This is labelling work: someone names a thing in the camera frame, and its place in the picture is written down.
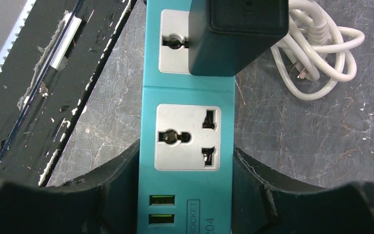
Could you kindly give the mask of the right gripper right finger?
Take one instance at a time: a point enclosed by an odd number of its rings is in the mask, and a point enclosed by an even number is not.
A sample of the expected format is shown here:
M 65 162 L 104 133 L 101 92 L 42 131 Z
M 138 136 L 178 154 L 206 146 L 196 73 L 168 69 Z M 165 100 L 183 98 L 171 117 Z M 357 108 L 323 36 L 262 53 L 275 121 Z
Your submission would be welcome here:
M 243 152 L 233 154 L 235 234 L 374 234 L 374 182 L 330 189 L 286 176 Z

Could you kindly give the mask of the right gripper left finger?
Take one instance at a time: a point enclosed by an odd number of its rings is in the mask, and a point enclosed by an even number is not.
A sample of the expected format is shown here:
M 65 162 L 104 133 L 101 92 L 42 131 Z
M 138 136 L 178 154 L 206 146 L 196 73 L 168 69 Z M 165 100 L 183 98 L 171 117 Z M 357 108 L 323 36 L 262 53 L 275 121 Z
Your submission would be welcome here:
M 140 142 L 60 186 L 0 180 L 0 234 L 134 234 Z

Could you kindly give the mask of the teal power strip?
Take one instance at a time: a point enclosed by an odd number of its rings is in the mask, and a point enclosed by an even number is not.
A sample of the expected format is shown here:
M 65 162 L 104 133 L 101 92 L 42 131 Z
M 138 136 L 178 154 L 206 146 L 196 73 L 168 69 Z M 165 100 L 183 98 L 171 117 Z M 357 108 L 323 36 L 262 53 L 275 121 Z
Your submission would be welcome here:
M 139 150 L 139 234 L 229 234 L 235 77 L 188 71 L 188 0 L 149 0 Z

